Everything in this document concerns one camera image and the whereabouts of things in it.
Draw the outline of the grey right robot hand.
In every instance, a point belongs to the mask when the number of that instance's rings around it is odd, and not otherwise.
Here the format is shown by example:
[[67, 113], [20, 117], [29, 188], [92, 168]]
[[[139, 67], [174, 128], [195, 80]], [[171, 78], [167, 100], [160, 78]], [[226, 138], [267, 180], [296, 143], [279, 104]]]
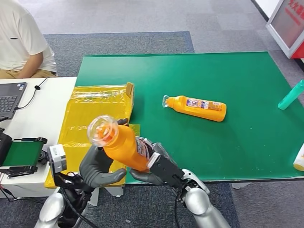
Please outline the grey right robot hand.
[[[149, 157], [151, 157], [154, 152], [159, 153], [164, 156], [165, 158], [170, 160], [170, 162], [177, 165], [177, 163], [170, 156], [160, 142], [152, 142], [147, 138], [136, 136], [137, 145], [139, 142], [144, 143], [147, 147]], [[137, 171], [134, 169], [131, 169], [130, 174], [138, 181], [151, 183], [154, 185], [164, 185], [165, 182], [162, 181], [160, 177], [158, 177], [149, 171]]]

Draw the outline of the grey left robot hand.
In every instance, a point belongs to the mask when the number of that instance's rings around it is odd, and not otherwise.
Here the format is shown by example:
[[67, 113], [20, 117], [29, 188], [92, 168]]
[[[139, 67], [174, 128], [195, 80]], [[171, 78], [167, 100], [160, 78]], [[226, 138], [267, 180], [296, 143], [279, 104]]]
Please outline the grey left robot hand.
[[120, 168], [110, 173], [113, 159], [106, 155], [103, 147], [91, 145], [79, 166], [82, 179], [91, 188], [103, 187], [122, 180], [127, 173], [125, 168]]

